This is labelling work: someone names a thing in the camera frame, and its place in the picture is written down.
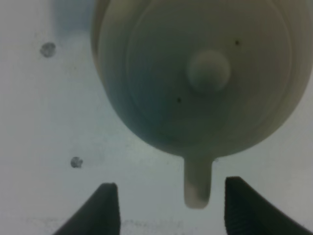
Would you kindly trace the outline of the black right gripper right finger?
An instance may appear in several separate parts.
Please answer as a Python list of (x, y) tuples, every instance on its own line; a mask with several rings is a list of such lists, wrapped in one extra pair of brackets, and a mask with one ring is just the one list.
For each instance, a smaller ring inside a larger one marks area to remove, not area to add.
[(225, 180), (224, 224), (228, 235), (311, 235), (241, 177)]

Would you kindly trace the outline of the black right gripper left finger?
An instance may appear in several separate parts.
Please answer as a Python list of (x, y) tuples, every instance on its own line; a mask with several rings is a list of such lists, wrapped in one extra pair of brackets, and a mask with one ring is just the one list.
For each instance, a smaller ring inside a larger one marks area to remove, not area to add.
[(120, 208), (115, 183), (101, 184), (56, 235), (119, 235)]

